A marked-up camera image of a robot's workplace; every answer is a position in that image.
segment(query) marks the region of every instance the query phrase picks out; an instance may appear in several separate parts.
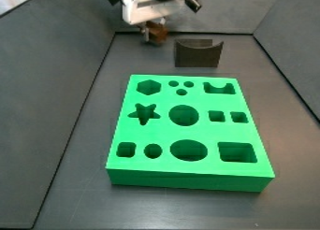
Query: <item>gray table surface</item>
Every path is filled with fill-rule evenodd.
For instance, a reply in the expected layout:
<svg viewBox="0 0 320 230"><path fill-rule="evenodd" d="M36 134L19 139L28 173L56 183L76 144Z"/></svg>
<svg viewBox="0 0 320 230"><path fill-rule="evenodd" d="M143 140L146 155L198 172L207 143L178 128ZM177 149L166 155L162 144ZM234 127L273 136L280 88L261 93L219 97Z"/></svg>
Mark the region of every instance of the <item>gray table surface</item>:
<svg viewBox="0 0 320 230"><path fill-rule="evenodd" d="M254 37L320 120L320 0L278 0Z"/></svg>
<svg viewBox="0 0 320 230"><path fill-rule="evenodd" d="M218 69L174 68L174 39L223 40ZM237 78L273 163L261 194L112 186L104 172L131 74ZM320 128L252 36L116 35L35 229L320 228Z"/></svg>
<svg viewBox="0 0 320 230"><path fill-rule="evenodd" d="M100 2L31 0L0 19L0 228L31 228L45 199L114 37Z"/></svg>

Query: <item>square hole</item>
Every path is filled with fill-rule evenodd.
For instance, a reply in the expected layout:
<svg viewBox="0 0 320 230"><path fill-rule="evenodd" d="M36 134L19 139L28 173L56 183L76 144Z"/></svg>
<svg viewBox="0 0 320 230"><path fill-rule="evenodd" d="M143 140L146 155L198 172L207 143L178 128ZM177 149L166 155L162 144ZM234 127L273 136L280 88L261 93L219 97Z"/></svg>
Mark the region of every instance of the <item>square hole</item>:
<svg viewBox="0 0 320 230"><path fill-rule="evenodd" d="M222 111L209 111L209 119L211 122L225 122L225 115Z"/></svg>
<svg viewBox="0 0 320 230"><path fill-rule="evenodd" d="M246 114L244 112L232 112L233 122L248 122Z"/></svg>
<svg viewBox="0 0 320 230"><path fill-rule="evenodd" d="M118 146L116 155L122 158L131 158L135 155L135 143L123 142Z"/></svg>
<svg viewBox="0 0 320 230"><path fill-rule="evenodd" d="M256 163L254 148L248 143L217 143L219 158L223 162Z"/></svg>

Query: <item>green foam block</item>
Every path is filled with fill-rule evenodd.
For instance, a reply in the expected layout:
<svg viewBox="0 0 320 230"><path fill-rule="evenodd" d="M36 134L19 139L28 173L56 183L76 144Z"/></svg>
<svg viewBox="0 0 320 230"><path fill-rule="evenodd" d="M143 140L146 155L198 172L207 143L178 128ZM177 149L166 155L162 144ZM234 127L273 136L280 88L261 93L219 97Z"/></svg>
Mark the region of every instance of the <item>green foam block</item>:
<svg viewBox="0 0 320 230"><path fill-rule="evenodd" d="M261 192L274 173L237 80L132 75L106 170L112 184Z"/></svg>

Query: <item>star-shaped hole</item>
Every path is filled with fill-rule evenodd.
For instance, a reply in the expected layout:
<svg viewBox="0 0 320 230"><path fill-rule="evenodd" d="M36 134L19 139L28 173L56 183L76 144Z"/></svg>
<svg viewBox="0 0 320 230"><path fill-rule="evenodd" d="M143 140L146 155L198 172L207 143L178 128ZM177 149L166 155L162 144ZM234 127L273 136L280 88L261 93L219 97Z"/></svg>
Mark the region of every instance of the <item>star-shaped hole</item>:
<svg viewBox="0 0 320 230"><path fill-rule="evenodd" d="M144 107L140 104L135 105L136 111L128 114L130 118L138 118L140 125L146 125L150 119L159 119L161 115L155 112L157 105Z"/></svg>

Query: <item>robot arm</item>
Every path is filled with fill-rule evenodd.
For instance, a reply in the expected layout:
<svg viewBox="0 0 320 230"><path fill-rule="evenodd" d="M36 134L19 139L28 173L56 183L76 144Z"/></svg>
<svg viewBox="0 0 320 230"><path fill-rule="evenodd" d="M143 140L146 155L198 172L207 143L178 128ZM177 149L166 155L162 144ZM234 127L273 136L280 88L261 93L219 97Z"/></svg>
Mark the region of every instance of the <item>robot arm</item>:
<svg viewBox="0 0 320 230"><path fill-rule="evenodd" d="M198 0L108 0L114 6L122 2L122 18L130 25L138 25L144 40L161 43L166 39L165 17L179 12L185 5L197 13Z"/></svg>

